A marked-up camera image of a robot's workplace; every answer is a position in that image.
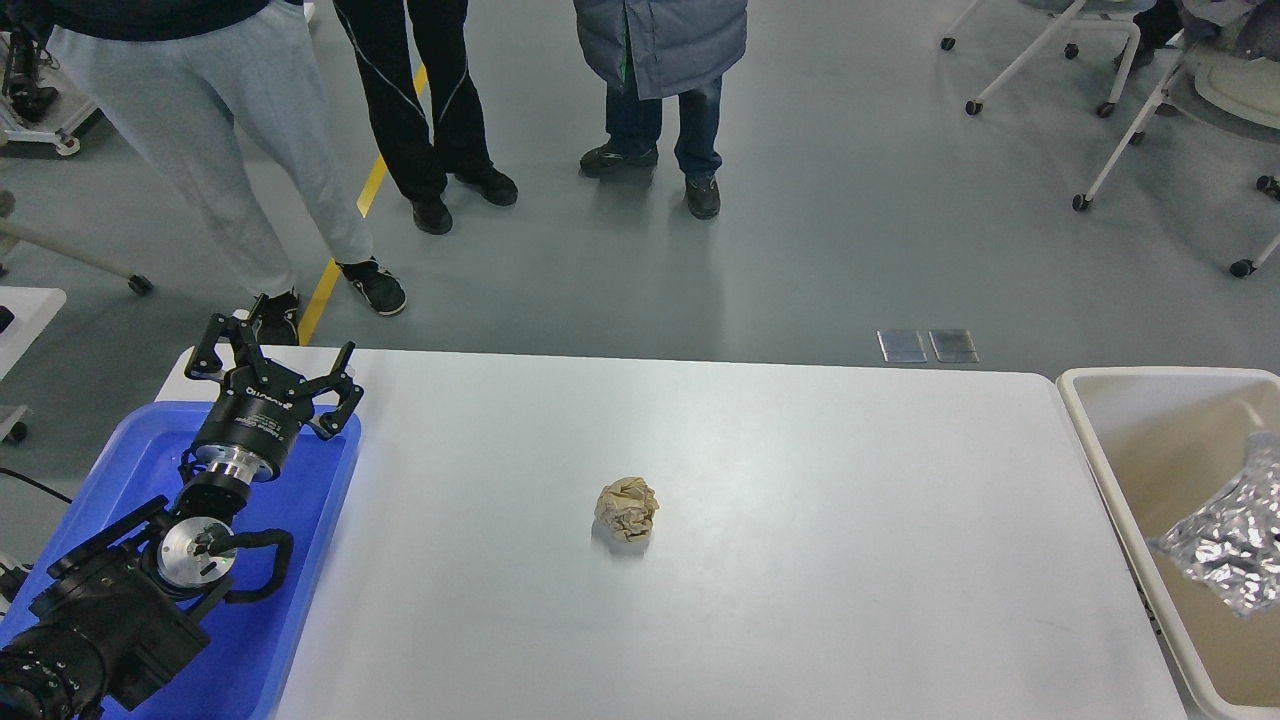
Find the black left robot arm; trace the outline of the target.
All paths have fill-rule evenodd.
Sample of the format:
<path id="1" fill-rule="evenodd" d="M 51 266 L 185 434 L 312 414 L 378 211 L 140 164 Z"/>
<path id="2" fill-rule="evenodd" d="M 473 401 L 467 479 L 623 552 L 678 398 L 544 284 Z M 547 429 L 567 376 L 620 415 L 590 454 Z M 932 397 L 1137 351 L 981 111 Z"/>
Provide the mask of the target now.
<path id="1" fill-rule="evenodd" d="M 303 428 L 343 432 L 364 397 L 355 345 L 306 378 L 266 357 L 250 320 L 214 315 L 186 365 L 219 396 L 179 464 L 180 492 L 157 496 L 63 555 L 29 603 L 35 625 L 3 647 L 5 719 L 99 719 L 106 698 L 132 710 L 210 642 L 220 603 L 256 603 L 284 584 L 294 536 L 236 530 L 257 482 L 283 471 Z"/>

